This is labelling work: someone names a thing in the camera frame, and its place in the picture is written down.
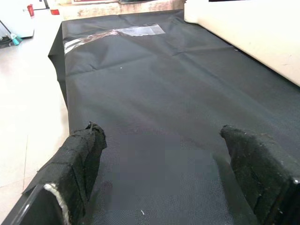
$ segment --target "black fabric cover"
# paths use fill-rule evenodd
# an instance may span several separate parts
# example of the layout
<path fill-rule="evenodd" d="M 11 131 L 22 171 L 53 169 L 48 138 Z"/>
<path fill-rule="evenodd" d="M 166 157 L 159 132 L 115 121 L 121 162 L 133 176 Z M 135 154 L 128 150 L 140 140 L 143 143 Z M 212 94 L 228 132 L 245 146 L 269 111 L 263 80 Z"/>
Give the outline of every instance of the black fabric cover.
<path fill-rule="evenodd" d="M 55 41 L 50 52 L 64 57 L 54 65 L 66 84 L 70 130 L 91 120 L 107 137 L 82 221 L 255 224 L 219 131 L 233 124 L 268 133 L 300 158 L 299 87 L 185 23 L 183 11 L 65 21 L 58 36 L 66 43 L 154 23 L 165 34 L 106 36 L 65 56 Z"/>
<path fill-rule="evenodd" d="M 224 126 L 231 166 L 264 225 L 300 222 L 300 165 L 267 134 Z"/>
<path fill-rule="evenodd" d="M 67 204 L 70 223 L 77 224 L 85 214 L 104 148 L 103 130 L 97 124 L 90 123 L 86 129 L 76 131 L 66 139 L 23 193 L 38 184 L 54 184 Z"/>

